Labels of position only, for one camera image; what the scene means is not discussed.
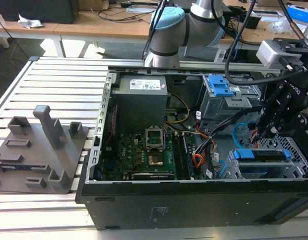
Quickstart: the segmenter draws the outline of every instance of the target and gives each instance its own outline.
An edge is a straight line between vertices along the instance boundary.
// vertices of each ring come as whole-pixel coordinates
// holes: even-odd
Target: aluminum extrusion table
[[[10,132],[7,125],[13,116],[38,122],[32,114],[37,104],[49,105],[50,115],[62,124],[80,121],[89,127],[69,194],[0,193],[0,239],[308,239],[308,210],[282,225],[97,231],[85,206],[74,199],[84,155],[92,146],[108,66],[142,66],[142,62],[41,57],[27,62],[0,99],[0,145]],[[222,63],[206,62],[181,62],[181,67],[224,69]],[[230,67],[268,71],[258,64],[233,63]]]

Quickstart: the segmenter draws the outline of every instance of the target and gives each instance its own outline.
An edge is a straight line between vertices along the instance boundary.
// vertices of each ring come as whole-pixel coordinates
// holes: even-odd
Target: blue cable
[[[238,54],[238,51],[239,51],[239,44],[236,44],[236,52],[235,52],[235,56],[234,56],[233,60],[236,59],[236,56],[237,56],[237,54]]]
[[[245,126],[247,126],[248,124],[247,124],[246,122],[239,122],[238,124],[236,124],[236,125],[234,126],[234,128],[233,128],[232,137],[233,137],[233,141],[234,141],[234,143],[236,144],[236,146],[237,146],[239,149],[242,149],[242,148],[243,148],[242,145],[239,143],[239,141],[238,141],[237,138],[236,138],[236,130],[238,129],[238,127],[239,127],[240,125],[245,125]]]
[[[238,34],[238,28],[239,28],[239,23],[240,23],[240,16],[238,16],[238,23],[237,23],[237,27],[236,27],[236,35]],[[239,51],[239,42],[237,42],[236,44],[236,52],[235,52],[235,56],[233,58],[233,60],[236,59],[236,56],[238,55],[238,51]]]

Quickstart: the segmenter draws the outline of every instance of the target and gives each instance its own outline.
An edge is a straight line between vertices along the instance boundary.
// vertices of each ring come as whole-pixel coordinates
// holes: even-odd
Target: green motherboard
[[[147,143],[159,144],[162,142],[160,134],[149,134],[146,139],[145,133],[138,134],[121,134],[117,141],[117,150],[115,157],[103,160],[102,179],[108,181],[118,180],[146,180],[148,177],[159,176],[160,174],[168,178],[168,180],[178,180],[178,159],[175,159],[176,146],[173,143],[172,134],[163,135],[162,149],[155,147],[148,148]],[[189,134],[186,136],[187,156],[192,157],[192,152],[195,150],[195,138]],[[192,160],[188,159],[189,172],[191,177],[194,176]]]

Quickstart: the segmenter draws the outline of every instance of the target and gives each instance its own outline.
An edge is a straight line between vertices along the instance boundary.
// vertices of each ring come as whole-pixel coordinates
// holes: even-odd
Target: light blue robot joint cap
[[[160,13],[160,10],[158,10],[155,21],[158,18]],[[152,16],[150,18],[150,21],[153,21],[155,12],[152,13]],[[168,29],[176,24],[178,24],[182,19],[185,17],[185,12],[182,8],[174,7],[174,6],[167,6],[164,8],[162,15],[160,16],[160,19],[156,25],[155,30],[163,30]]]

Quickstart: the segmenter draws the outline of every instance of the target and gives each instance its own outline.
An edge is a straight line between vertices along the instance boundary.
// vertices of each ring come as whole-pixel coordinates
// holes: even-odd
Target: motherboard
[[[102,160],[98,173],[102,180],[186,180],[202,176],[195,173],[192,162],[196,149],[192,134],[149,128],[146,133],[120,134],[116,144],[116,154]]]

